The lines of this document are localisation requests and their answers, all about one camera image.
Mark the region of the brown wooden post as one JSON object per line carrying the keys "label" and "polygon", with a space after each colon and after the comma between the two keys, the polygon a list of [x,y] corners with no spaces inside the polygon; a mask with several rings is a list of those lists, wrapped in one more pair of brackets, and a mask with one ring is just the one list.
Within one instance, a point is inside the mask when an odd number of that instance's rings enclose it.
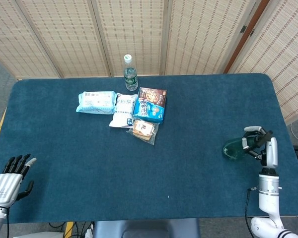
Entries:
{"label": "brown wooden post", "polygon": [[236,61],[238,55],[240,54],[242,48],[244,47],[246,41],[249,38],[251,31],[255,28],[255,25],[259,21],[261,15],[263,14],[265,8],[267,7],[270,0],[255,0],[255,3],[250,10],[248,16],[246,17],[243,25],[246,25],[247,28],[243,34],[240,33],[241,29],[238,33],[238,37],[234,44],[232,45],[232,50],[229,52],[229,58],[225,63],[225,68],[223,69],[223,73],[228,73],[229,70],[232,68],[234,62]]}

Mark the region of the blue table cloth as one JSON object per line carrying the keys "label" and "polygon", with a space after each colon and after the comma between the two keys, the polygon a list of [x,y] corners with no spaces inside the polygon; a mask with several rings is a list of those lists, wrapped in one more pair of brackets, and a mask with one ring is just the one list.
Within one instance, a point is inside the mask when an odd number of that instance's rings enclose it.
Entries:
{"label": "blue table cloth", "polygon": [[127,93],[122,78],[14,84],[0,172],[13,156],[37,161],[22,183],[33,180],[33,190],[11,207],[11,223],[260,216],[258,193],[247,196],[260,162],[222,154],[253,125],[276,137],[280,212],[298,215],[298,161],[267,75],[151,76],[140,85],[167,91],[154,145],[109,127],[111,115],[75,111],[81,92]]}

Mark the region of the woven bamboo folding screen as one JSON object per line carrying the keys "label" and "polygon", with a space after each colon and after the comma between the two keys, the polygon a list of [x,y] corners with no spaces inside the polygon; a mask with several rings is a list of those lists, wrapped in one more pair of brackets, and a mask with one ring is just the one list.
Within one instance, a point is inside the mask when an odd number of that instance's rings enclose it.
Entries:
{"label": "woven bamboo folding screen", "polygon": [[[0,62],[16,78],[223,73],[255,0],[0,0]],[[298,119],[298,0],[270,0],[228,73],[268,75]]]}

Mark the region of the green spray bottle black trigger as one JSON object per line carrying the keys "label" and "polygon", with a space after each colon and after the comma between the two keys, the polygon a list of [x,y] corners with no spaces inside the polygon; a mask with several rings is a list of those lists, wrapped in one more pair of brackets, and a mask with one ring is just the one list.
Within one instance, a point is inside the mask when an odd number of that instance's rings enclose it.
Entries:
{"label": "green spray bottle black trigger", "polygon": [[256,157],[255,149],[262,147],[260,136],[244,136],[228,140],[223,146],[223,155],[230,160],[241,160],[246,155]]}

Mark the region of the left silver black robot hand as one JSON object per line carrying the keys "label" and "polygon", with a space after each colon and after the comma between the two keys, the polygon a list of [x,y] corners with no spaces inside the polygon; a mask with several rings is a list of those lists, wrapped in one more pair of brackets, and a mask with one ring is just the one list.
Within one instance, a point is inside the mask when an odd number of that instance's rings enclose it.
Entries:
{"label": "left silver black robot hand", "polygon": [[30,158],[30,154],[11,157],[8,160],[3,172],[0,173],[0,208],[9,208],[31,193],[34,186],[32,180],[25,191],[19,190],[29,169],[36,161],[36,158]]}

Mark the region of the clear water bottle green label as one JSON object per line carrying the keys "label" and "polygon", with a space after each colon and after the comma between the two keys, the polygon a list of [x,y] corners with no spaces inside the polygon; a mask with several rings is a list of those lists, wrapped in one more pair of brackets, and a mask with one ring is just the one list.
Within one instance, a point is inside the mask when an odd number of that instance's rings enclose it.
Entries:
{"label": "clear water bottle green label", "polygon": [[135,91],[138,88],[137,70],[130,54],[124,55],[124,79],[126,88],[129,91]]}

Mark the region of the white box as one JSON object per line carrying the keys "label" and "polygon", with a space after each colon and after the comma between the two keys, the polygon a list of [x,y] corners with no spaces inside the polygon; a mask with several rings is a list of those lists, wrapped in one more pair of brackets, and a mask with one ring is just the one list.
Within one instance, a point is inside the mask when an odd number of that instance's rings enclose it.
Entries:
{"label": "white box", "polygon": [[63,238],[62,232],[38,232],[27,235],[17,236],[15,238]]}

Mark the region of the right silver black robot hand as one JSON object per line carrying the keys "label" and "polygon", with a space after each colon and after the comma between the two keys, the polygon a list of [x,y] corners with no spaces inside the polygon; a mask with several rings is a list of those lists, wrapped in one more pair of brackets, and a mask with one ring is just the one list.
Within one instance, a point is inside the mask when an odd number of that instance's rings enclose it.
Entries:
{"label": "right silver black robot hand", "polygon": [[273,132],[261,126],[245,127],[244,132],[243,151],[260,160],[262,167],[275,169],[278,166],[278,144]]}

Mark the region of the white snack bag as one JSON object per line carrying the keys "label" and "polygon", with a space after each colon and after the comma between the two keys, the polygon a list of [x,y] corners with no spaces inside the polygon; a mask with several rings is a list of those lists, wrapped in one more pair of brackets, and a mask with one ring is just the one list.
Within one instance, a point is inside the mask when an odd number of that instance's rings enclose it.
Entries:
{"label": "white snack bag", "polygon": [[137,94],[117,94],[116,109],[109,127],[131,128],[133,126],[133,113],[137,98]]}

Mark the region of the blue cookie box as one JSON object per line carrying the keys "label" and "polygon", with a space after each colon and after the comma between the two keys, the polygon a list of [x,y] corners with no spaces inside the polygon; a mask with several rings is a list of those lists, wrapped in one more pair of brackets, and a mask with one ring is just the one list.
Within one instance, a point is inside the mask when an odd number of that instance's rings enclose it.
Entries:
{"label": "blue cookie box", "polygon": [[140,87],[133,116],[154,123],[163,123],[167,91]]}

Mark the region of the light blue wet wipes pack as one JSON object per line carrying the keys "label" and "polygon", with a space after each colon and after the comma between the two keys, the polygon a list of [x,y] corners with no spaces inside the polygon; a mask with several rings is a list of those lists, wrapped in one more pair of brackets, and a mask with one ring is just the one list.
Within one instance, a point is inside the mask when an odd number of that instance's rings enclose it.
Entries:
{"label": "light blue wet wipes pack", "polygon": [[116,110],[114,91],[82,92],[78,95],[77,113],[112,115]]}

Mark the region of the bagged bread slices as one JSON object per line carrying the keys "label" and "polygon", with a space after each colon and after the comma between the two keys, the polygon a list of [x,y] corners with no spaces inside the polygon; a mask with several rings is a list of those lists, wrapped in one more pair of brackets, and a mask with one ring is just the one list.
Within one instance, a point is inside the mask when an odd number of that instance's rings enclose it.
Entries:
{"label": "bagged bread slices", "polygon": [[129,128],[127,133],[150,145],[154,145],[158,129],[159,123],[135,119],[133,126]]}

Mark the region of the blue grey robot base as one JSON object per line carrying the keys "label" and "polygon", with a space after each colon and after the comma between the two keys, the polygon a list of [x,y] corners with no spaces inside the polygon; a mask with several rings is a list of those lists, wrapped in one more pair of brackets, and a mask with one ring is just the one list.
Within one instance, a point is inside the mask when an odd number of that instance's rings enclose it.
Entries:
{"label": "blue grey robot base", "polygon": [[98,221],[93,238],[200,238],[197,218]]}

